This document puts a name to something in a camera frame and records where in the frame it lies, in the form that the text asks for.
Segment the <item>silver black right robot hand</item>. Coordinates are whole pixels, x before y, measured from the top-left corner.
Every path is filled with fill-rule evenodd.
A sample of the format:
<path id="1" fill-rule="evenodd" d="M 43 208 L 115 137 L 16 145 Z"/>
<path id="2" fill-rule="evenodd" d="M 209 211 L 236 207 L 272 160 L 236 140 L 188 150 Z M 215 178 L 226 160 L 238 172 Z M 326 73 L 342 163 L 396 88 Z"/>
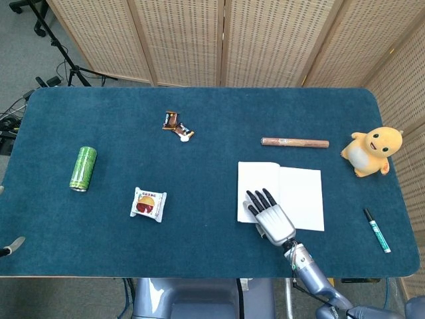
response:
<path id="1" fill-rule="evenodd" d="M 272 194 L 263 188 L 261 191 L 246 191 L 248 201 L 243 203 L 255 220 L 261 237 L 266 237 L 275 246 L 289 247 L 294 243 L 296 228 Z"/>

